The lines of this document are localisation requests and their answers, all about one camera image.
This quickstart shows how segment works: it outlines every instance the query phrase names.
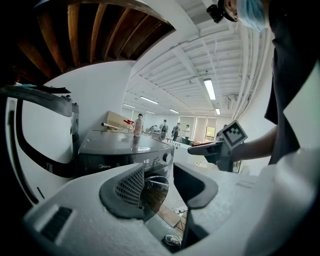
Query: window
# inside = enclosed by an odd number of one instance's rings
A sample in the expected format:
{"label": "window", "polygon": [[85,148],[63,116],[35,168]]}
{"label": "window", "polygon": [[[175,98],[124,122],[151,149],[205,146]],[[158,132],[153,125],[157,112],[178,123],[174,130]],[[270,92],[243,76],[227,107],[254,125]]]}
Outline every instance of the window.
{"label": "window", "polygon": [[214,142],[215,141],[216,128],[215,127],[206,127],[204,143]]}

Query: pipe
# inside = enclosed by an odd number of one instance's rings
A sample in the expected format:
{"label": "pipe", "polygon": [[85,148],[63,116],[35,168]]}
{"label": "pipe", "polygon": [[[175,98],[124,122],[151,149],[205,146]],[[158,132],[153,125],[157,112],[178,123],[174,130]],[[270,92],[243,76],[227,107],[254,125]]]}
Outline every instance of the pipe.
{"label": "pipe", "polygon": [[264,48],[264,52],[263,52],[263,57],[262,57],[262,63],[261,63],[261,67],[260,67],[260,70],[259,70],[259,75],[258,75],[258,78],[255,82],[255,88],[253,90],[253,93],[252,93],[252,96],[250,98],[250,101],[249,103],[246,105],[244,111],[242,112],[242,114],[240,115],[239,119],[242,118],[242,116],[246,113],[246,111],[248,110],[249,106],[251,105],[252,101],[253,101],[253,98],[256,94],[256,91],[257,91],[257,88],[259,86],[259,82],[260,82],[260,79],[261,79],[261,76],[262,76],[262,72],[265,68],[265,64],[266,64],[266,60],[267,60],[267,56],[268,56],[268,52],[269,52],[269,47],[270,47],[270,43],[271,43],[271,32],[270,30],[267,31],[267,35],[266,35],[266,42],[265,42],[265,48]]}
{"label": "pipe", "polygon": [[242,81],[240,85],[240,91],[238,95],[238,100],[236,101],[235,109],[232,115],[232,120],[234,120],[236,111],[239,107],[241,101],[241,95],[244,92],[245,83],[247,79],[248,65],[249,65],[249,38],[248,38],[248,29],[246,26],[242,25],[240,27],[240,35],[242,39],[242,49],[243,49],[243,65],[242,65]]}
{"label": "pipe", "polygon": [[252,48],[252,61],[251,61],[251,71],[249,76],[248,85],[246,86],[246,90],[244,93],[244,96],[242,98],[241,104],[235,113],[234,118],[236,119],[239,115],[239,112],[241,111],[242,107],[244,106],[245,101],[247,100],[248,94],[250,92],[250,89],[252,87],[252,83],[254,81],[254,76],[256,72],[257,62],[258,62],[258,54],[259,54],[259,39],[260,39],[260,33],[256,30],[252,30],[252,37],[253,37],[253,47]]}

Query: plastic bottle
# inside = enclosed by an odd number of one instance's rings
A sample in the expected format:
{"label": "plastic bottle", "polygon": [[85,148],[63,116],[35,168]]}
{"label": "plastic bottle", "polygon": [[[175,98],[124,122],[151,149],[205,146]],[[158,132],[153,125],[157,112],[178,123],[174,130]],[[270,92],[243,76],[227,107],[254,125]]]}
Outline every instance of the plastic bottle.
{"label": "plastic bottle", "polygon": [[141,137],[141,132],[142,132],[142,126],[144,124],[144,121],[142,120],[142,116],[139,115],[138,119],[135,120],[134,124],[134,137]]}

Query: human arm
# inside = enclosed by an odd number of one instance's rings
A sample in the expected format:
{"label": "human arm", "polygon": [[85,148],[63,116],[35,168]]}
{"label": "human arm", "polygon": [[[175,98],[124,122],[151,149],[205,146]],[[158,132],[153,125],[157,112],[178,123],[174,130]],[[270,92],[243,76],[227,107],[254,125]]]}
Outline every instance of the human arm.
{"label": "human arm", "polygon": [[232,161],[237,162],[240,160],[250,160],[271,156],[276,142],[277,132],[278,126],[276,125],[262,137],[248,143],[240,144],[231,153]]}

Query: washing machine knob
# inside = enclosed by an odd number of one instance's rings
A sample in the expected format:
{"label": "washing machine knob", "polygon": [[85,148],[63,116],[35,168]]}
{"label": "washing machine knob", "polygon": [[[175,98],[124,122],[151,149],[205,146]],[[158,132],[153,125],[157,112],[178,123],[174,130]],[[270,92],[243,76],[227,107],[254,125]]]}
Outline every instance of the washing machine knob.
{"label": "washing machine knob", "polygon": [[170,154],[170,153],[165,153],[164,155],[163,155],[163,161],[165,161],[166,163],[169,163],[170,161],[171,161],[171,159],[172,159],[172,155]]}

